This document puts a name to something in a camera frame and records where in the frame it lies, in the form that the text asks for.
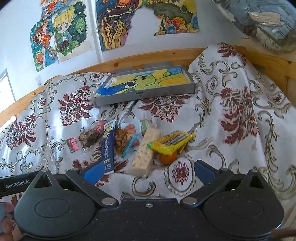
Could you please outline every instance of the drawing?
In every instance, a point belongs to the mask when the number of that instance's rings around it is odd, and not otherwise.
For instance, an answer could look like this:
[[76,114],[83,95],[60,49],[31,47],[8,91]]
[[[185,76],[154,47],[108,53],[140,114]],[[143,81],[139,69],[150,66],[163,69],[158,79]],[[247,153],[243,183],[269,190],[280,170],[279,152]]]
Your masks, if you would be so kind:
[[131,19],[142,0],[98,0],[96,15],[102,51],[122,47],[131,29]]
[[127,91],[146,90],[163,86],[189,83],[181,68],[161,69],[154,72],[144,72],[137,75],[116,77],[117,82],[109,86],[101,86],[97,94],[109,96]]
[[53,47],[50,46],[53,34],[51,17],[40,20],[31,29],[31,48],[37,72],[53,64],[57,59]]
[[64,7],[53,16],[53,30],[59,62],[92,49],[91,43],[81,46],[88,37],[86,6],[82,1]]
[[70,0],[41,0],[41,19],[46,19],[57,10],[65,7]]
[[143,0],[161,19],[155,35],[194,33],[198,31],[197,10],[193,0]]

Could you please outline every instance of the gray tape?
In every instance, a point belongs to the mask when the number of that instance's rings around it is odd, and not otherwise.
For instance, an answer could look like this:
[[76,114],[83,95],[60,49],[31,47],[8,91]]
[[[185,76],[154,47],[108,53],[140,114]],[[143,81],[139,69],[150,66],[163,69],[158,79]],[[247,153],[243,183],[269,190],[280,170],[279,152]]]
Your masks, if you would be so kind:
[[[5,204],[0,202],[0,220],[2,221],[5,218]],[[0,223],[0,234],[3,233],[2,223]]]

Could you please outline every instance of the gray box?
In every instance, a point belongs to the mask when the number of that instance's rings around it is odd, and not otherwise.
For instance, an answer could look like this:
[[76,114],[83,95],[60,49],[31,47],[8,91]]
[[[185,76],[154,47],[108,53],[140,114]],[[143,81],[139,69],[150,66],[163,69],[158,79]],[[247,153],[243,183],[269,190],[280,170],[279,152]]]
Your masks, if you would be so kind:
[[139,100],[139,99],[146,99],[146,98],[159,97],[159,96],[194,93],[194,81],[191,75],[188,73],[188,71],[183,66],[180,66],[180,65],[138,69],[138,70],[113,74],[109,76],[107,80],[103,83],[103,87],[105,87],[113,77],[116,78],[116,77],[128,75],[128,74],[138,74],[141,72],[153,72],[157,70],[170,69],[170,68],[181,68],[183,75],[188,79],[188,83],[180,84],[180,85],[157,87],[157,88],[140,90],[140,91],[128,91],[124,93],[113,94],[110,96],[104,96],[104,95],[101,95],[99,97],[95,96],[94,98],[95,102],[98,106],[100,106],[100,105],[114,104],[114,103],[119,103],[124,101]]

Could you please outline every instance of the floral patterned fabric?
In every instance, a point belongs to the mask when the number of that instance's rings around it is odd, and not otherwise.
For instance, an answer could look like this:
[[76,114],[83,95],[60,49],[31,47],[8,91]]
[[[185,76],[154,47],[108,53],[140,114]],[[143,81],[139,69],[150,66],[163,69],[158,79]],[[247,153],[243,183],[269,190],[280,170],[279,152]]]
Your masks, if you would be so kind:
[[[258,169],[288,212],[296,194],[296,109],[266,76],[225,43],[210,46],[190,65],[194,94],[155,97],[96,107],[91,92],[108,74],[85,73],[53,79],[18,120],[0,135],[0,175],[41,169],[54,174],[85,168],[101,156],[101,141],[71,153],[66,140],[77,138],[98,119],[118,124],[155,118],[162,135],[195,133],[185,153],[169,166],[154,160],[149,177],[129,174],[135,152],[115,158],[115,173],[96,186],[123,198],[177,198],[199,189],[194,162],[234,173]],[[16,204],[21,195],[5,197]]]

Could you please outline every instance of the wooden headboard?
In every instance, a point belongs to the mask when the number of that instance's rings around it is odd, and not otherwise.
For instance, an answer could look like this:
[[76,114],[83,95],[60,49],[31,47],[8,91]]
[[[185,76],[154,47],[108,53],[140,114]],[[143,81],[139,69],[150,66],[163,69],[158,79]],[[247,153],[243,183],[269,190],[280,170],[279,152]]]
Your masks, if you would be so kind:
[[[245,55],[252,64],[260,66],[260,72],[270,77],[279,86],[283,93],[287,95],[288,99],[294,105],[296,104],[296,95],[292,93],[293,91],[296,91],[296,63],[259,52],[250,52],[242,46],[235,46],[235,48]],[[139,54],[93,65],[70,73],[69,75],[87,72],[116,72],[117,70],[131,67],[134,69],[142,69],[145,64],[168,61],[171,62],[172,65],[183,65],[188,69],[190,63],[196,59],[203,50],[204,48],[175,49]],[[18,117],[22,111],[28,107],[31,99],[43,89],[44,86],[39,87],[1,112],[0,126],[6,123],[14,115]]]

